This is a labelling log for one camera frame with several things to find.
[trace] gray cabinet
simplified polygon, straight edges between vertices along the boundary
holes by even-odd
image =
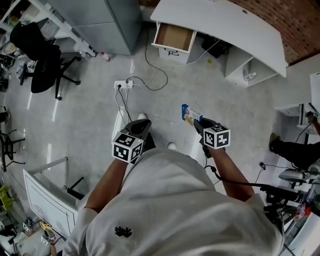
[[[72,27],[115,22],[105,0],[49,0],[49,2]]]
[[[130,55],[139,37],[139,0],[47,0],[96,52]]]
[[[97,49],[96,51],[108,54],[131,54],[126,41],[123,39],[123,35],[114,22],[76,26],[74,29],[80,36],[94,39],[90,45],[93,49]]]

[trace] white bottle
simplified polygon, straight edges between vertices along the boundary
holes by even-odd
[[[257,73],[253,72],[253,73],[250,73],[250,74],[246,75],[243,79],[245,81],[250,81],[250,80],[254,79],[256,76],[257,76]]]
[[[106,54],[106,53],[104,53],[103,51],[101,52],[101,55],[102,55],[102,58],[104,58],[104,60],[105,60],[106,62],[111,61],[111,58],[109,57],[109,55]]]

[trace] black office chair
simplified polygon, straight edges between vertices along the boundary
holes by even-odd
[[[16,164],[20,164],[20,165],[25,164],[25,162],[17,162],[14,160],[14,154],[16,153],[14,151],[14,144],[26,140],[25,138],[22,138],[22,139],[17,139],[17,140],[12,141],[9,137],[9,134],[11,134],[12,132],[15,132],[15,131],[16,131],[16,129],[10,131],[7,134],[2,133],[0,131],[1,160],[2,160],[2,170],[4,172],[7,171],[7,167],[9,165],[11,165],[12,163],[16,163]],[[6,164],[6,155],[11,160],[11,162],[9,164]]]
[[[32,93],[42,93],[55,84],[55,98],[61,101],[62,97],[58,96],[61,78],[80,85],[81,81],[72,80],[65,76],[64,72],[75,60],[80,61],[81,58],[74,57],[69,62],[63,63],[59,46],[46,41],[35,22],[28,25],[18,23],[10,34],[10,41],[31,60],[37,61],[33,73],[28,72],[25,64],[20,76],[21,86],[25,78],[32,77]]]

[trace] white t-shirt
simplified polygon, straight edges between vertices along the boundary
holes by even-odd
[[[281,233],[261,206],[216,192],[189,156],[152,149],[99,214],[79,212],[63,255],[270,256],[281,246]]]

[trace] white wall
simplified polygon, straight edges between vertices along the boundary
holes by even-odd
[[[276,75],[273,79],[273,107],[286,109],[310,103],[310,75],[320,72],[320,54],[287,67],[286,78]]]
[[[314,73],[310,76],[312,105],[320,112],[320,73]]]

